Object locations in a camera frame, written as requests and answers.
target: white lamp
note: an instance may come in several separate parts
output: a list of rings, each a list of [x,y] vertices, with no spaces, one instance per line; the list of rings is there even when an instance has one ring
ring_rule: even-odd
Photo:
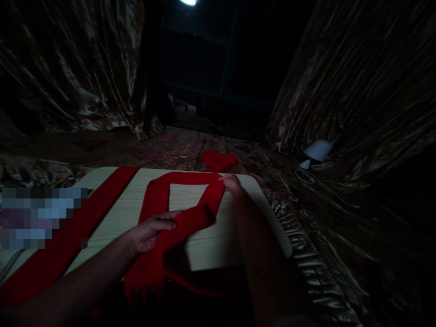
[[[312,159],[318,161],[324,161],[327,158],[332,148],[333,148],[333,143],[330,143],[323,139],[319,139],[314,143],[312,143],[311,145],[309,145],[308,148],[304,150],[304,153]],[[310,159],[303,161],[300,164],[300,168],[302,169],[309,169],[309,167],[310,167]]]

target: lamp cord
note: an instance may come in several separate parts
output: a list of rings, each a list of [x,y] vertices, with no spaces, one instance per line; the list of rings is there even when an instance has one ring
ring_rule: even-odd
[[[304,179],[302,179],[300,176],[298,176],[298,174],[297,174],[297,172],[298,171],[300,171],[300,172],[303,172],[307,177],[309,177],[309,179],[310,179],[310,182],[308,182],[308,181],[305,181]],[[339,199],[339,200],[341,200],[342,202],[344,202],[346,205],[349,205],[350,207],[352,207],[352,208],[357,208],[357,209],[360,209],[360,206],[357,206],[357,205],[352,205],[352,204],[349,204],[348,202],[345,202],[339,195],[337,195],[336,193],[334,193],[331,189],[329,189],[327,186],[325,186],[319,179],[317,179],[316,177],[315,177],[315,175],[314,174],[312,174],[312,173],[310,173],[310,172],[308,172],[308,171],[306,171],[306,170],[303,170],[303,169],[296,169],[295,171],[294,171],[294,173],[295,173],[295,176],[297,176],[297,178],[299,179],[299,180],[301,180],[302,182],[304,182],[304,183],[306,183],[306,184],[314,184],[315,183],[315,180],[317,180],[322,186],[324,186],[329,192],[331,192],[331,193],[333,193],[334,195],[336,195],[336,197]]]

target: red scarf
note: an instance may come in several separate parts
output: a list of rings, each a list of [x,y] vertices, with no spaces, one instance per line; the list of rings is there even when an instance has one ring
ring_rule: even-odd
[[[151,216],[168,211],[169,185],[204,185],[206,190],[196,207],[183,211],[174,219],[178,226],[174,230],[162,231],[154,246],[149,252],[142,253],[130,270],[124,276],[124,290],[130,303],[145,301],[146,293],[152,291],[162,294],[164,288],[164,275],[189,288],[194,292],[209,295],[223,295],[223,292],[212,292],[196,287],[188,279],[173,269],[164,268],[163,254],[189,235],[201,229],[212,226],[223,197],[225,186],[215,173],[182,173],[171,172],[152,180],[145,191],[144,202],[138,223]]]

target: light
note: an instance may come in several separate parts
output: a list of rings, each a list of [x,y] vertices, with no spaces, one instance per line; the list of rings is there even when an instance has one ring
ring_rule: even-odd
[[[180,0],[185,5],[195,5],[197,3],[197,0]]]

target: wooden table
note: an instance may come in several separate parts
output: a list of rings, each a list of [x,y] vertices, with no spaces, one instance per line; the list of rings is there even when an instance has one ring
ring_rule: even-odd
[[[78,181],[75,188],[95,190],[111,175],[116,167],[103,167],[93,170]],[[69,267],[67,273],[83,264],[102,250],[112,240],[134,227],[138,223],[144,193],[149,181],[173,170],[140,169],[131,180],[118,201],[112,206],[101,224],[88,241],[88,247],[82,250]],[[277,240],[286,257],[292,254],[292,246],[277,217],[268,204],[256,180],[247,175],[238,175],[241,185],[247,190],[259,209],[268,219]],[[169,210],[186,210],[197,205],[206,185],[170,185]],[[219,206],[216,223],[191,235],[185,250],[192,271],[226,267],[243,263],[239,247],[238,233],[233,216],[233,197],[225,192]],[[36,250],[25,250],[4,281],[9,278]],[[12,257],[14,250],[0,250],[0,269]]]

